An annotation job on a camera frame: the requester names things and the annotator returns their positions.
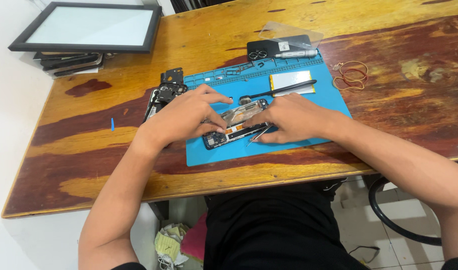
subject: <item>rubber band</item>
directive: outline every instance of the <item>rubber band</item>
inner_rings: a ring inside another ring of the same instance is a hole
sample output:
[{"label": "rubber band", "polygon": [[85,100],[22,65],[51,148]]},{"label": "rubber band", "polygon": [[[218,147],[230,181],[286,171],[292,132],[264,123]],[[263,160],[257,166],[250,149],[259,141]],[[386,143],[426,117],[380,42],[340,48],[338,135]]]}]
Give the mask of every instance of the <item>rubber band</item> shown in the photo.
[{"label": "rubber band", "polygon": [[364,83],[363,83],[361,80],[354,80],[354,82],[359,82],[359,83],[361,84],[362,87],[360,87],[360,88],[357,87],[357,86],[356,86],[356,87],[355,87],[355,86],[354,86],[354,87],[349,86],[349,87],[344,88],[344,89],[339,88],[339,87],[335,84],[335,82],[336,82],[337,79],[344,80],[344,78],[343,78],[343,77],[334,77],[334,80],[332,80],[332,85],[334,85],[334,87],[337,88],[339,91],[347,90],[347,89],[350,89],[350,88],[355,88],[355,89],[358,89],[358,90],[364,89]]},{"label": "rubber band", "polygon": [[[364,75],[364,77],[361,78],[361,79],[350,79],[350,78],[348,78],[348,77],[346,76],[346,72],[347,72],[347,71],[351,71],[351,70],[360,72],[362,75]],[[366,82],[367,82],[367,80],[369,80],[369,76],[367,76],[367,74],[366,74],[364,71],[358,70],[358,69],[355,69],[355,68],[348,68],[348,69],[346,69],[346,70],[342,73],[342,78],[344,79],[344,82],[345,82],[348,86],[355,86],[355,85],[350,84],[349,82],[355,82],[356,80],[362,81],[362,80],[364,80],[364,79],[365,79]]]},{"label": "rubber band", "polygon": [[[358,70],[358,69],[355,69],[355,68],[348,68],[347,70],[345,70],[344,72],[342,72],[342,67],[348,63],[358,63],[358,64],[361,64],[363,65],[365,68],[366,68],[366,72],[362,71],[362,70]],[[349,70],[355,70],[355,71],[358,71],[360,72],[362,75],[364,75],[364,77],[360,78],[360,79],[355,79],[355,78],[351,78],[351,77],[348,77],[346,76],[346,72],[349,71]],[[339,67],[339,73],[341,74],[341,77],[334,77],[334,80],[332,80],[332,85],[334,85],[335,88],[337,88],[339,91],[343,91],[343,90],[347,90],[347,89],[351,89],[351,88],[354,88],[354,89],[358,89],[358,90],[363,90],[365,88],[364,86],[364,83],[367,83],[367,81],[369,80],[369,76],[367,75],[367,73],[369,73],[369,68],[367,67],[366,64],[362,63],[362,62],[359,62],[359,61],[347,61],[345,63],[343,63],[340,67]],[[337,86],[337,80],[340,79],[340,80],[343,80],[345,84],[347,84],[349,87],[347,88],[339,88]],[[358,87],[357,85],[354,85],[354,84],[351,84],[351,83],[360,83],[360,87]]]},{"label": "rubber band", "polygon": [[[362,79],[359,79],[359,80],[363,80],[363,79],[365,79],[365,78],[367,77],[367,73],[369,73],[369,68],[367,67],[366,64],[364,64],[364,63],[362,63],[362,62],[359,62],[359,61],[347,61],[347,62],[345,62],[344,64],[342,64],[342,65],[339,67],[339,73],[341,74],[341,76],[344,77],[344,74],[342,73],[342,67],[345,66],[346,64],[349,64],[349,63],[358,63],[358,64],[363,65],[363,66],[366,68],[366,76],[365,76],[364,78],[362,78]],[[346,76],[346,78],[349,79],[349,80],[357,80],[357,79],[354,79],[354,78],[349,78],[349,77],[347,77],[347,76]]]}]

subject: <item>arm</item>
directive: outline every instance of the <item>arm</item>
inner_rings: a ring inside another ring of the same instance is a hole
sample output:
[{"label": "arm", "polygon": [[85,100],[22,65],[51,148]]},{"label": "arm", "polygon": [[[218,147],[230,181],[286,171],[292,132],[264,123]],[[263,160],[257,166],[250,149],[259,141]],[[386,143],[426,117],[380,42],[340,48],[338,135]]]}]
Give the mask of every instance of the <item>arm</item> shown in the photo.
[{"label": "arm", "polygon": [[[79,269],[109,270],[126,262],[138,262],[130,243],[130,228],[157,155],[171,142],[209,131],[223,132],[226,122],[209,105],[215,102],[231,104],[232,100],[201,85],[175,98],[140,126],[82,228]],[[206,118],[212,123],[201,123]]]},{"label": "arm", "polygon": [[258,141],[285,143],[314,137],[333,140],[395,185],[426,202],[441,224],[445,259],[458,257],[457,163],[340,112],[319,107],[298,94],[275,98],[265,111],[245,125],[264,121],[274,123],[279,129],[263,134]]}]

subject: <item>silver screwdriver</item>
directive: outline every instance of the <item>silver screwdriver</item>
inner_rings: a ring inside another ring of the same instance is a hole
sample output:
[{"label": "silver screwdriver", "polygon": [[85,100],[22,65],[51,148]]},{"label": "silver screwdriver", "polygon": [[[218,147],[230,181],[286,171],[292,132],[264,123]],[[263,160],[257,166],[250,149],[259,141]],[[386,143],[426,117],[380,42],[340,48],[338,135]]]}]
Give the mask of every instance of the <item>silver screwdriver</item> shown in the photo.
[{"label": "silver screwdriver", "polygon": [[317,55],[317,51],[316,50],[301,50],[301,51],[298,51],[298,52],[283,52],[281,54],[276,54],[275,56],[277,58],[294,58],[294,57],[314,57]]}]

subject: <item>wooden tabletop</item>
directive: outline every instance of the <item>wooden tabletop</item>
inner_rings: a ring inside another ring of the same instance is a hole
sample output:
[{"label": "wooden tabletop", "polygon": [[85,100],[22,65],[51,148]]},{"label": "wooden tabletop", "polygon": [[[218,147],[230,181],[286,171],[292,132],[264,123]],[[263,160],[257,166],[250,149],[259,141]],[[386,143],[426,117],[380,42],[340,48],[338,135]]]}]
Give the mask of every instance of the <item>wooden tabletop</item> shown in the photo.
[{"label": "wooden tabletop", "polygon": [[[327,65],[369,66],[364,90],[341,93],[354,119],[458,160],[458,0],[238,0],[163,17],[151,55],[117,55],[97,74],[55,80],[2,217],[90,208],[160,73],[244,63],[268,21],[323,33]],[[371,172],[335,143],[187,167],[181,141],[161,153],[142,200]]]}]

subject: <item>stack of phone screens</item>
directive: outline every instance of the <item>stack of phone screens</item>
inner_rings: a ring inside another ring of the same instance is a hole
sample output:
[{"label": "stack of phone screens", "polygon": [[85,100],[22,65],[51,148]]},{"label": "stack of phone screens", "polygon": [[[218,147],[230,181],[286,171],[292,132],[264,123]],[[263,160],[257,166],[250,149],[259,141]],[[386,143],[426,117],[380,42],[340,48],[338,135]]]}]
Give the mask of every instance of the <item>stack of phone screens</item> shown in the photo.
[{"label": "stack of phone screens", "polygon": [[46,74],[60,77],[101,67],[104,53],[37,52],[34,60],[40,60]]}]

